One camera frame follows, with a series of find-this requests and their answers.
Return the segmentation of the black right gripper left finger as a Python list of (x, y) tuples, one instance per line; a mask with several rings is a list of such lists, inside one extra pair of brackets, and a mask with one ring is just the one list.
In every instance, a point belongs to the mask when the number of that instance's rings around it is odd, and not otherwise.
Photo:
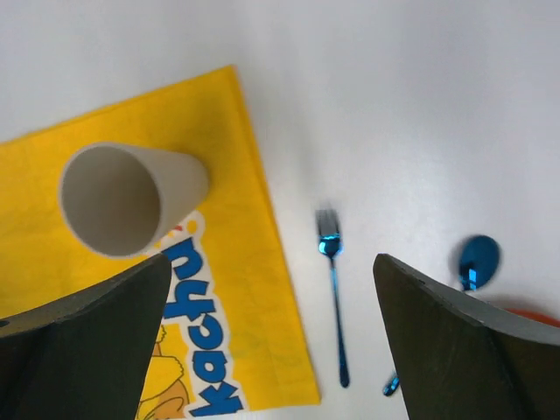
[(171, 282), (155, 255), (1, 321), (3, 419), (132, 419)]

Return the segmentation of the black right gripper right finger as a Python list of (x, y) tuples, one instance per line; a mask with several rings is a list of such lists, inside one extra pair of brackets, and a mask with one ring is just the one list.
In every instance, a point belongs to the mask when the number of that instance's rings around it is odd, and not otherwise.
[(389, 254), (374, 283), (411, 419), (557, 419), (559, 330), (454, 290)]

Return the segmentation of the blue metallic spoon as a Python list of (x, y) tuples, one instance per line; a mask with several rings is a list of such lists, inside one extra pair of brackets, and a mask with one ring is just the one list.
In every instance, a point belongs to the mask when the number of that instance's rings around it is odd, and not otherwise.
[(451, 277), (446, 285), (476, 298), (500, 267), (501, 247), (488, 235), (474, 234), (455, 246), (448, 263)]

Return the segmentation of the yellow Pikachu cloth placemat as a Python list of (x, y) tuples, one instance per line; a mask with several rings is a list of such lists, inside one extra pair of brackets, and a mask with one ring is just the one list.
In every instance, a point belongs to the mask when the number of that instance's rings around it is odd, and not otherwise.
[(182, 152), (206, 200), (152, 249), (172, 258), (168, 304), (139, 419), (187, 419), (320, 401), (262, 162), (231, 66), (101, 108), (1, 147), (1, 313), (82, 290), (131, 265), (84, 247), (63, 221), (61, 173), (115, 142)]

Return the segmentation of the beige paper cup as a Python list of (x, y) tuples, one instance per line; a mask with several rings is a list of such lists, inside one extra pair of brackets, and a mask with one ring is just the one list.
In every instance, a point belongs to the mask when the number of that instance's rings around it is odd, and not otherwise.
[(209, 172), (192, 155), (93, 143), (66, 162), (59, 208), (88, 249), (109, 258), (131, 258), (173, 230), (209, 189)]

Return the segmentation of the blue metallic fork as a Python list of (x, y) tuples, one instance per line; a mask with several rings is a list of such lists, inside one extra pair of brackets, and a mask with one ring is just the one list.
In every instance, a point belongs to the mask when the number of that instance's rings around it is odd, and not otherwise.
[(350, 384), (350, 376), (347, 365), (347, 353), (345, 348), (344, 333), (340, 316), (339, 281), (336, 268), (336, 257), (342, 250), (342, 239), (339, 218), (333, 209), (319, 209), (316, 212), (318, 230), (318, 251), (329, 261), (332, 294), (337, 327), (337, 343), (339, 357), (339, 383), (346, 389)]

